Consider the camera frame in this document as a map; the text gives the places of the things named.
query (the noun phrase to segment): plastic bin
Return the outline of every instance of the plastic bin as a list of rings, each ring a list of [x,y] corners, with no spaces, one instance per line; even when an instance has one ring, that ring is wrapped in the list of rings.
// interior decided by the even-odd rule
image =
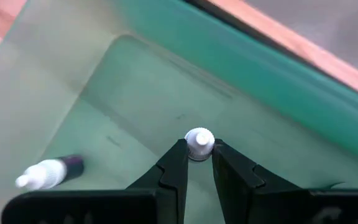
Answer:
[[[358,94],[179,0],[29,1],[0,46],[0,211],[27,166],[74,152],[119,189],[204,126],[301,187],[358,187]],[[186,223],[223,223],[211,161]]]

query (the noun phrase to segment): green plastic container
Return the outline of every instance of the green plastic container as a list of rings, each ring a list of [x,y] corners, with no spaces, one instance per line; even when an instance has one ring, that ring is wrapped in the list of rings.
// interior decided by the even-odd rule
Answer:
[[[122,189],[203,126],[301,187],[358,187],[358,94],[179,0],[28,1],[0,46],[0,211],[29,165]],[[211,161],[186,223],[223,223]]]

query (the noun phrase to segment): bin floor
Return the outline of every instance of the bin floor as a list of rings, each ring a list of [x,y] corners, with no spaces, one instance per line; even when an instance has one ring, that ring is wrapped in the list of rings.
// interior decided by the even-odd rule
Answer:
[[[358,187],[345,149],[131,35],[112,42],[42,157],[86,157],[84,176],[57,189],[123,189],[198,126],[301,187]],[[224,223],[210,159],[189,164],[186,223]]]

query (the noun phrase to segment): white cap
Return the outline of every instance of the white cap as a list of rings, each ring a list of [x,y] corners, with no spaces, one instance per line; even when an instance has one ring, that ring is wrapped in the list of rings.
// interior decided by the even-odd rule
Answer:
[[[211,155],[215,138],[208,129],[194,128],[187,132],[185,139],[190,149],[190,159],[194,161],[204,161]]]
[[[27,168],[16,179],[16,187],[28,190],[50,189],[58,185],[65,176],[65,164],[58,159],[48,159]]]

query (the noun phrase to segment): plastic bottle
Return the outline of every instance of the plastic bottle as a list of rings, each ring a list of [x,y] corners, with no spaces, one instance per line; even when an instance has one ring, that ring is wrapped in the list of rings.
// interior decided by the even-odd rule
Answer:
[[[189,147],[189,158],[194,161],[204,161],[211,155],[215,138],[206,128],[194,128],[187,132],[185,139]]]
[[[16,179],[16,187],[27,190],[50,189],[79,177],[83,172],[84,161],[80,155],[47,159],[27,168]]]

